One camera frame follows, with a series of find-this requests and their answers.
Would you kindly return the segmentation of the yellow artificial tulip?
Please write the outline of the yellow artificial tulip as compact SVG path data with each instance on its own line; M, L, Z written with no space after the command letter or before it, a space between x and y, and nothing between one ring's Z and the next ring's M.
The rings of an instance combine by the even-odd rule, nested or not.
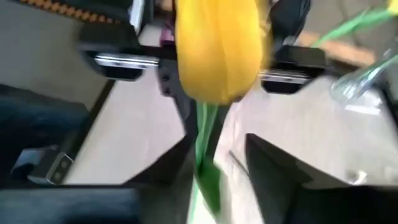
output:
M196 102L195 182L215 220L222 172L206 156L218 110L242 98L269 61L267 0L177 0L179 80Z
M319 37L312 44L312 47L318 47L329 40L335 40L344 35L352 34L356 30L370 29L393 17L398 17L398 0L388 0L386 7L377 7L375 9L363 11L352 19L348 19Z

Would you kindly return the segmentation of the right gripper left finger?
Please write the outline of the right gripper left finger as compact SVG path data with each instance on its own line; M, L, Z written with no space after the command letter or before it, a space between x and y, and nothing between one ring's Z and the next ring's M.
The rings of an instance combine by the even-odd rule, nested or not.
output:
M186 224L192 144L184 137L122 184L19 190L18 224Z

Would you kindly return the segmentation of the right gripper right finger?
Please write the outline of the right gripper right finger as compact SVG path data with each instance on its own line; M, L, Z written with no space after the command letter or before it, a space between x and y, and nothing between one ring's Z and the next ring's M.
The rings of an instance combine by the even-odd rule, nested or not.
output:
M245 156L265 224L398 224L398 187L350 186L253 133Z

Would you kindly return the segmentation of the black strip with orange dots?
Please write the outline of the black strip with orange dots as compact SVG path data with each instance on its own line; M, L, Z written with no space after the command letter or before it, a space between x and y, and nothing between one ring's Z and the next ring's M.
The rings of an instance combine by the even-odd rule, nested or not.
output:
M105 16L101 13L80 9L56 0L13 0L20 4L33 7L42 11L51 12L60 16L66 16L83 22L99 22L107 24L120 24L121 21Z

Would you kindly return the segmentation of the wide clear glass vase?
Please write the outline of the wide clear glass vase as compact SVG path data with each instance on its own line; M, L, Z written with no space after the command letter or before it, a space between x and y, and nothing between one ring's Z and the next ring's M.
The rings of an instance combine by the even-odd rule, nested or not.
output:
M331 97L342 105L348 105L360 98L381 77L383 71L398 63L398 47L389 48L382 58L343 75L331 86Z

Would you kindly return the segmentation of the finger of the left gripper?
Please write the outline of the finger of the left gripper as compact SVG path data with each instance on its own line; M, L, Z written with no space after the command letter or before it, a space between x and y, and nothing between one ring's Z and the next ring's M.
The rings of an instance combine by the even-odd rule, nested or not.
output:
M186 134L189 137L196 137L198 134L196 103L186 95L182 88L177 62L175 60L160 60L158 78L162 94L173 98Z

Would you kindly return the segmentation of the grey metal bracket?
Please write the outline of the grey metal bracket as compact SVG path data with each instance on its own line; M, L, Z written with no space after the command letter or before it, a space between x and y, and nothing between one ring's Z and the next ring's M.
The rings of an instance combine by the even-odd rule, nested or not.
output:
M11 169L10 180L18 184L60 185L73 159L53 147L24 149Z

